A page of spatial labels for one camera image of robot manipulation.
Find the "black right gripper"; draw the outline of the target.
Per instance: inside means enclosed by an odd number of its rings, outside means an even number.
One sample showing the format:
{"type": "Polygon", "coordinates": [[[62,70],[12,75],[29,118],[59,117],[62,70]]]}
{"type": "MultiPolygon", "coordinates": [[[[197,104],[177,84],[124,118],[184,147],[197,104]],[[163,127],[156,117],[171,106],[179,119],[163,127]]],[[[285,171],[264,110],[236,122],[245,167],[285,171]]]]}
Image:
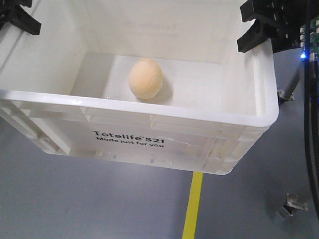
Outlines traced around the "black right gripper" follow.
{"type": "Polygon", "coordinates": [[[247,0],[240,6],[243,22],[253,19],[251,27],[237,40],[238,52],[249,50],[271,40],[273,53],[301,47],[300,28],[319,15],[317,0],[247,0]]]}

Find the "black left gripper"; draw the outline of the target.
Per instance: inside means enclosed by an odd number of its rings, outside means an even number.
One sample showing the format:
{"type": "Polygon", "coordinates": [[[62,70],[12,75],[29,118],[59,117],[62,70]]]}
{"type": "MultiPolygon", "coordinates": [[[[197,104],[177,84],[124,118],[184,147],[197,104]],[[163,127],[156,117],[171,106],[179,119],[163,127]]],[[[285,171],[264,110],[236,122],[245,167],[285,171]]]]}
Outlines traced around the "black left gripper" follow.
{"type": "Polygon", "coordinates": [[[22,8],[22,6],[32,7],[32,2],[33,0],[1,0],[0,28],[9,22],[29,34],[39,35],[41,23],[22,8]]]}

